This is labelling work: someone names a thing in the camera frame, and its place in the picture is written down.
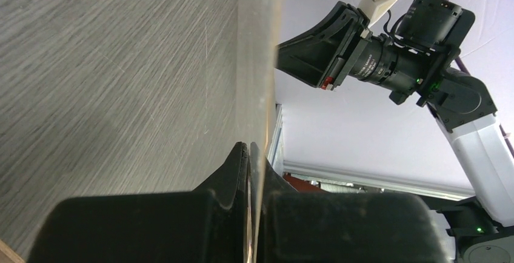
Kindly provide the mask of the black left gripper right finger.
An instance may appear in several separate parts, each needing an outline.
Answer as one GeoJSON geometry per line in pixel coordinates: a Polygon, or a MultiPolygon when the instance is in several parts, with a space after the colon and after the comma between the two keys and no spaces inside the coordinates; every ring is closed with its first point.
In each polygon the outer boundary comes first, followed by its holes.
{"type": "Polygon", "coordinates": [[[253,262],[447,262],[426,204],[406,193],[299,192],[250,145],[253,262]]]}

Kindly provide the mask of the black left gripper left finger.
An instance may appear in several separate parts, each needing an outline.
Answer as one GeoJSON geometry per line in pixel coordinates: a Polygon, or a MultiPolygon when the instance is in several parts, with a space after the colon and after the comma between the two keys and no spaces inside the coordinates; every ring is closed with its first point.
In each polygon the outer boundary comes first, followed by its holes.
{"type": "Polygon", "coordinates": [[[237,142],[191,191],[75,197],[47,216],[30,262],[244,262],[249,151],[237,142]]]}

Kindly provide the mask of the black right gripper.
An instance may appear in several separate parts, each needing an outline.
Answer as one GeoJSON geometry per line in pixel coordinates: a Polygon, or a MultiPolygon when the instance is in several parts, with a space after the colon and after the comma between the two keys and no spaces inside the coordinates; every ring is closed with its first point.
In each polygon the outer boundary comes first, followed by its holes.
{"type": "Polygon", "coordinates": [[[348,75],[344,66],[369,34],[369,24],[361,9],[337,2],[314,27],[278,45],[276,69],[311,87],[334,90],[348,75]]]}

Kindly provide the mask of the transparent acrylic sheet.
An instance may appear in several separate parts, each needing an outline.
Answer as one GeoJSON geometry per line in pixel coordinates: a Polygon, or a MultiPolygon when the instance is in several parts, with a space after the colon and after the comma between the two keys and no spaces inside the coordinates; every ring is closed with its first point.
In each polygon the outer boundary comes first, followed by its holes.
{"type": "Polygon", "coordinates": [[[258,259],[259,225],[267,164],[274,130],[276,45],[282,0],[238,0],[236,43],[237,129],[248,145],[247,237],[245,262],[258,259]]]}

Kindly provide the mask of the wooden picture frame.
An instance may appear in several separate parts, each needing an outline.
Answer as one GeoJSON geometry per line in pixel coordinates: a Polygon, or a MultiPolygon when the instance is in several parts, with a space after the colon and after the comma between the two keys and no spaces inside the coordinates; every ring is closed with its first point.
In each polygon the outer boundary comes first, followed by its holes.
{"type": "Polygon", "coordinates": [[[0,240],[1,263],[24,263],[25,260],[13,251],[4,241],[0,240]]]}

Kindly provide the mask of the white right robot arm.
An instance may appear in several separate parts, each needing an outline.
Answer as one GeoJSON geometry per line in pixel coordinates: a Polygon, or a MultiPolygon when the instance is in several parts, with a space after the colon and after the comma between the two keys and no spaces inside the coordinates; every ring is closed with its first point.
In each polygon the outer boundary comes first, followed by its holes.
{"type": "Polygon", "coordinates": [[[310,30],[278,45],[277,69],[333,90],[350,76],[414,93],[458,158],[475,196],[439,209],[455,240],[456,262],[513,261],[513,155],[485,83],[451,63],[475,15],[446,0],[413,0],[391,30],[375,36],[361,9],[338,2],[310,30]]]}

